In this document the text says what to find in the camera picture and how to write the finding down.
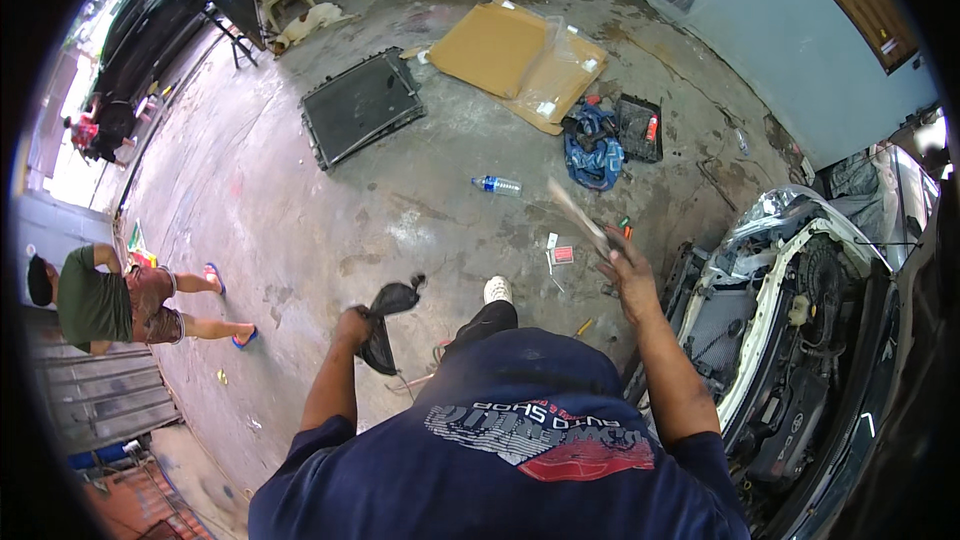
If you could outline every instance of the man in green shirt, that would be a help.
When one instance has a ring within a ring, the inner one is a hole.
[[[109,273],[98,271],[98,266],[106,266]],[[257,337],[253,323],[201,319],[163,306],[177,291],[223,295],[227,288],[213,263],[206,265],[203,277],[173,273],[165,266],[135,266],[126,276],[120,272],[113,246],[88,244],[67,255],[59,273],[40,255],[33,255],[27,286],[33,304],[56,305],[66,342],[95,356],[106,354],[112,342],[162,344],[185,336],[207,340],[233,336],[233,344],[243,348]]]

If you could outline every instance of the hand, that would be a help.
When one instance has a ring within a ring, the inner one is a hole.
[[[366,318],[369,312],[363,305],[351,306],[342,312],[337,327],[333,330],[333,342],[345,342],[352,349],[351,352],[356,352],[374,332],[374,326],[370,319]]]
[[[654,271],[650,262],[619,228],[606,225],[604,231],[614,247],[609,253],[612,266],[605,262],[600,263],[597,270],[616,285],[620,294],[620,307],[627,321],[633,327],[639,327],[648,318],[662,317],[657,284],[654,282]]]

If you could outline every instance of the blue flip-flop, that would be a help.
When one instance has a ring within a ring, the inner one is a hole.
[[[253,326],[253,333],[251,333],[251,334],[249,335],[249,339],[246,341],[246,344],[241,344],[240,342],[237,342],[237,336],[236,336],[236,334],[234,334],[233,337],[232,337],[230,340],[233,341],[233,346],[236,346],[236,347],[239,348],[240,350],[243,350],[243,349],[247,348],[247,347],[250,345],[251,342],[253,342],[254,340],[256,340],[256,339],[257,339],[257,336],[259,336],[259,331],[258,331],[258,329],[257,329],[257,326]]]
[[[220,269],[212,262],[207,263],[206,266],[213,270],[213,272],[217,274],[217,279],[220,280],[220,295],[223,296],[227,294],[227,285],[224,283],[224,277],[220,275]]]

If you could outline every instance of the printed shirt logo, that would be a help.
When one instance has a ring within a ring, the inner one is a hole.
[[[495,453],[541,482],[599,480],[624,469],[653,469],[650,442],[618,421],[575,416],[546,401],[431,406],[426,429]]]

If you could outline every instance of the mechanic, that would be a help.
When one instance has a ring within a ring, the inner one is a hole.
[[[34,254],[27,272],[30,300],[39,307],[56,305],[63,338],[94,356],[106,354],[112,342],[176,344],[185,336],[216,340],[233,335],[233,344],[243,348],[258,335],[253,323],[201,319],[163,306],[176,291],[225,294],[213,263],[203,269],[203,277],[173,273],[163,265],[135,265],[125,277],[120,271],[120,259],[109,244],[79,247],[66,256],[59,273]]]
[[[365,306],[333,332],[286,461],[249,506],[260,538],[749,538],[716,407],[617,228],[599,266],[619,290],[657,436],[617,368],[579,340],[517,329],[509,282],[447,346],[413,406],[356,434]]]
[[[114,130],[101,129],[100,125],[93,122],[93,115],[89,113],[81,113],[76,122],[66,117],[63,120],[63,127],[70,130],[70,142],[84,158],[94,161],[102,158],[103,161],[113,163],[121,170],[126,170],[127,163],[118,160],[114,151],[120,147],[137,146],[135,141],[125,138],[123,134]]]

